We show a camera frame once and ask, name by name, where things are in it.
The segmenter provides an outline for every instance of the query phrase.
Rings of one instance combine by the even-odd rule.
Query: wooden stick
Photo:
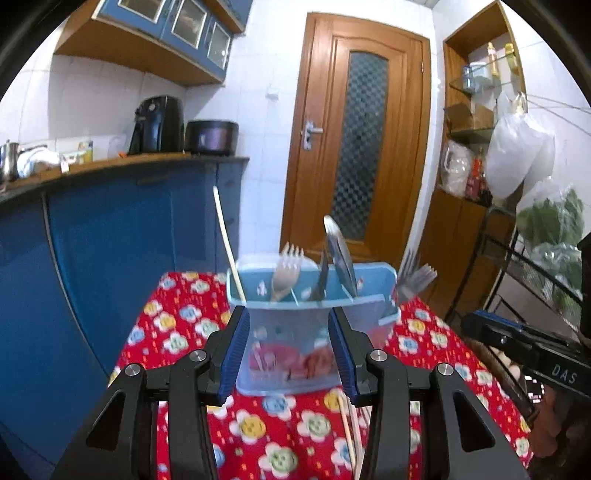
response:
[[[232,255],[232,247],[230,247],[230,240],[228,240],[228,232],[226,232],[226,224],[223,221],[223,213],[222,213],[222,204],[220,202],[220,194],[217,191],[217,187],[213,186],[213,198],[216,201],[216,211],[217,211],[217,221],[220,224],[220,231],[222,232],[222,239],[224,247],[226,247],[226,255],[228,256],[228,261],[230,262],[230,269],[232,270],[232,275],[234,276],[234,282],[236,283],[236,289],[238,290],[238,296],[243,303],[246,303],[246,296],[244,295],[244,290],[242,289],[242,283],[240,282],[240,277],[238,276],[238,270],[236,269],[236,263],[234,262],[234,255]]]
[[[339,402],[340,416],[343,419],[343,425],[345,426],[345,439],[347,440],[347,448],[349,449],[349,459],[351,459],[351,469],[355,471],[355,450],[353,449],[353,442],[351,442],[351,432],[349,431],[349,422],[347,421],[347,415],[345,413],[345,404],[343,403],[343,396],[337,395],[337,401]]]
[[[349,407],[349,415],[351,416],[351,425],[353,426],[353,443],[356,456],[356,466],[353,469],[353,478],[355,480],[359,480],[361,475],[361,466],[363,465],[363,444],[361,443],[361,431],[359,430],[357,409],[351,404],[349,397],[347,397],[347,405]]]

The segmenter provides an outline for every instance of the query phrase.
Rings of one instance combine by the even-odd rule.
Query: red tablecloth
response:
[[[165,274],[130,333],[112,378],[130,363],[162,367],[203,347],[207,337],[223,329],[230,318],[225,282],[224,274]],[[414,300],[401,310],[401,321],[385,350],[415,367],[454,365],[527,465],[529,428],[492,374],[423,302]],[[417,406],[410,409],[410,478],[420,478],[421,426]],[[273,397],[246,397],[235,391],[223,407],[207,410],[222,480],[351,479],[335,389]],[[167,421],[168,405],[162,402],[157,434],[159,480],[170,478]],[[365,443],[367,425],[361,415],[359,423]]]

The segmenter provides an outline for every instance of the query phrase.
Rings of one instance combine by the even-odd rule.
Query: box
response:
[[[370,335],[381,346],[396,316],[382,318],[396,285],[396,271],[386,263],[355,264],[359,296],[351,298],[329,267],[326,298],[306,301],[319,271],[302,270],[292,293],[271,303],[273,268],[241,271],[247,301],[242,303],[234,279],[226,284],[230,308],[245,305],[251,331],[236,387],[245,395],[297,394],[340,384],[328,333],[328,315],[343,307],[351,328]]]

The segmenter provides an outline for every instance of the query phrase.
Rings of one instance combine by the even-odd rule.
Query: bottle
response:
[[[517,64],[517,57],[515,56],[515,47],[512,43],[505,45],[505,57],[509,64],[509,69],[513,75],[519,75],[519,65]]]
[[[480,172],[482,170],[481,152],[484,152],[482,147],[480,147],[478,155],[472,160],[472,171],[466,181],[466,198],[476,202],[480,198]]]
[[[492,194],[486,181],[486,174],[484,173],[485,159],[484,149],[482,147],[478,149],[478,156],[480,157],[480,192],[478,200],[482,205],[488,207],[492,204]]]
[[[488,62],[491,69],[491,75],[494,78],[500,79],[499,66],[496,64],[496,50],[492,42],[488,42]]]

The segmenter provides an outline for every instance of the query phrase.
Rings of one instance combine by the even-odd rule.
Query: kitchen counter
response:
[[[220,163],[245,163],[248,157],[220,157],[217,155],[191,155],[186,153],[151,153],[130,155],[123,158],[110,158],[91,163],[70,165],[68,173],[61,173],[61,169],[51,168],[26,179],[18,179],[8,185],[7,190],[0,194],[0,205],[13,203],[21,197],[30,198],[31,194],[50,187],[63,187],[78,184],[89,176],[107,178],[119,171],[142,171],[154,168],[154,165],[167,165],[174,163],[193,164],[220,164]]]

